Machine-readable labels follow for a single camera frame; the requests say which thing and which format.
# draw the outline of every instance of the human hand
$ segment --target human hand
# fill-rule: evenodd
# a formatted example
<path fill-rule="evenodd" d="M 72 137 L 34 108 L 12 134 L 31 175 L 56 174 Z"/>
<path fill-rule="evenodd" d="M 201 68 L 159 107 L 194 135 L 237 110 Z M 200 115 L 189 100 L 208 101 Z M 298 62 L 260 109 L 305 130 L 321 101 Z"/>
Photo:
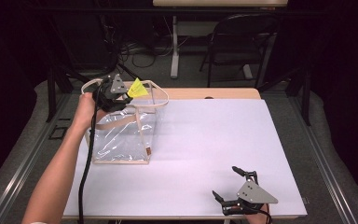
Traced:
<path fill-rule="evenodd" d="M 269 213 L 269 206 L 265 203 L 260 208 L 261 211 Z M 267 223 L 268 217 L 265 214 L 257 213 L 253 215 L 245 215 L 246 219 L 248 219 L 250 224 L 265 224 Z"/>
<path fill-rule="evenodd" d="M 94 115 L 95 102 L 92 99 L 92 93 L 86 92 L 79 97 L 79 103 L 74 115 L 72 127 L 85 132 L 91 126 L 92 116 Z M 97 122 L 102 119 L 107 113 L 98 110 Z"/>

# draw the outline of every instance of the chair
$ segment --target chair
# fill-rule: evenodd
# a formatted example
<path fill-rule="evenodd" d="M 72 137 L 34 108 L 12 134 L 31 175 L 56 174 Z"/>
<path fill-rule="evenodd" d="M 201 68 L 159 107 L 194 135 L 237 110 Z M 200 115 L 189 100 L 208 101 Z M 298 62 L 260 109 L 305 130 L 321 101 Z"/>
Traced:
<path fill-rule="evenodd" d="M 269 14 L 237 14 L 224 18 L 210 34 L 208 51 L 202 61 L 208 63 L 208 87 L 211 86 L 212 65 L 259 64 L 255 87 L 258 86 L 268 40 L 278 30 L 279 20 Z"/>

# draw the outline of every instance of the black curtain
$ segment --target black curtain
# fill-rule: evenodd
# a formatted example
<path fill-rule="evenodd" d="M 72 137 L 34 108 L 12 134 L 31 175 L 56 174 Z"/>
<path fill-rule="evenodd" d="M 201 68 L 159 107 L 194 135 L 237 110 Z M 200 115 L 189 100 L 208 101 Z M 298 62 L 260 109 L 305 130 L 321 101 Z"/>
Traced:
<path fill-rule="evenodd" d="M 113 0 L 117 7 L 152 8 L 152 0 Z M 150 15 L 124 15 L 116 17 L 119 20 L 119 28 L 123 35 L 132 41 L 144 45 L 147 48 L 154 47 L 153 17 Z"/>
<path fill-rule="evenodd" d="M 317 52 L 311 55 L 311 90 L 324 100 L 335 149 L 358 184 L 358 1 L 289 0 L 288 9 L 319 9 L 330 14 L 321 20 L 283 21 L 268 63 L 267 81 Z M 336 22 L 327 35 L 324 25 L 331 20 Z M 315 41 L 321 40 L 325 45 L 313 49 Z"/>
<path fill-rule="evenodd" d="M 27 22 L 16 1 L 0 1 L 0 168 L 34 110 L 34 87 L 46 80 Z"/>

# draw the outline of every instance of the white table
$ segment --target white table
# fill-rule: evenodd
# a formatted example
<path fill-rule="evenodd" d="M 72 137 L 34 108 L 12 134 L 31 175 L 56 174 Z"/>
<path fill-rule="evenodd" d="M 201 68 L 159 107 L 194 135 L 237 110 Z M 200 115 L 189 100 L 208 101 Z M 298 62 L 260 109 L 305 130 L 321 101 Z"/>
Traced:
<path fill-rule="evenodd" d="M 214 91 L 203 89 L 199 94 L 214 96 Z M 242 218 L 223 216 L 212 195 L 215 190 L 225 200 L 237 199 L 245 180 L 232 166 L 257 171 L 260 186 L 279 200 L 270 205 L 273 217 L 307 214 L 263 100 L 184 98 L 170 100 L 162 111 L 148 165 L 91 165 L 84 189 L 85 218 Z M 64 218 L 78 216 L 77 193 L 87 151 L 83 140 Z"/>
<path fill-rule="evenodd" d="M 287 0 L 153 0 L 153 5 L 155 7 L 286 7 Z M 178 78 L 178 36 L 207 35 L 213 31 L 215 25 L 216 22 L 212 21 L 184 21 L 180 24 L 176 16 L 173 16 L 171 78 Z"/>

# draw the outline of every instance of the forearm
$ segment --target forearm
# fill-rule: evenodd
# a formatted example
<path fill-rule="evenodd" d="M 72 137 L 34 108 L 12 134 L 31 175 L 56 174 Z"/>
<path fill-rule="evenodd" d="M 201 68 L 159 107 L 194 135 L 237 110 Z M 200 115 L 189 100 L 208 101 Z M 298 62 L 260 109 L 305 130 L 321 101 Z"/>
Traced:
<path fill-rule="evenodd" d="M 72 187 L 83 129 L 70 127 L 47 169 L 40 177 L 22 223 L 60 223 Z"/>

